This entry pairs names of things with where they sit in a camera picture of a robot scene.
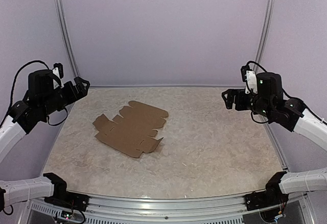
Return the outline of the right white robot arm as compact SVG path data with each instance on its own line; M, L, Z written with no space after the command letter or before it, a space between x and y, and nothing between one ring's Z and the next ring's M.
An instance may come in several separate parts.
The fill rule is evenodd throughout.
M227 109L250 111L267 118L290 132L297 133L326 149L326 121L318 118L296 97L284 99L279 74L248 70L242 73L244 89L227 89L222 98ZM278 172L266 184L261 200L273 205L282 194L326 190L326 168L302 172Z

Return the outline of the brown cardboard box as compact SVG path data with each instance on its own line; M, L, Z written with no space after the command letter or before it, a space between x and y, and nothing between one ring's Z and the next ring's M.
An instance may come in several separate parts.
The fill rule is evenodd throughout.
M129 101L112 120L104 114L93 122L95 137L102 143L132 158L153 152L162 141L156 139L169 114L137 101Z

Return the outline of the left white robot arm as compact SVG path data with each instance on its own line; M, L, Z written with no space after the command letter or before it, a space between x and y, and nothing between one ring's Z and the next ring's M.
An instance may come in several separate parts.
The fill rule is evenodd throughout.
M54 112L66 111L67 106L88 94L89 81L75 77L62 83L63 71L59 67L32 72L28 76L28 90L24 98L11 105L1 126L1 159L39 122L49 123ZM67 183L54 173L18 181L1 181L1 210L13 204L45 197L66 206L72 196Z

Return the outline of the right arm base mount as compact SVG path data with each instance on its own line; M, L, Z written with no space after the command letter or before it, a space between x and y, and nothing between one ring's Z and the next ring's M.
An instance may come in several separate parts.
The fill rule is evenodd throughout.
M247 211L258 210L286 203L289 200L288 194L275 193L274 191L252 192L244 196Z

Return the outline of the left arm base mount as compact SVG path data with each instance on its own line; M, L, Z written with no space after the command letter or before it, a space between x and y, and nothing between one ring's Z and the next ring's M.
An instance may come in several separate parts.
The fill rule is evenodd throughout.
M52 196L45 197L46 203L85 212L89 203L90 196L69 191L57 191Z

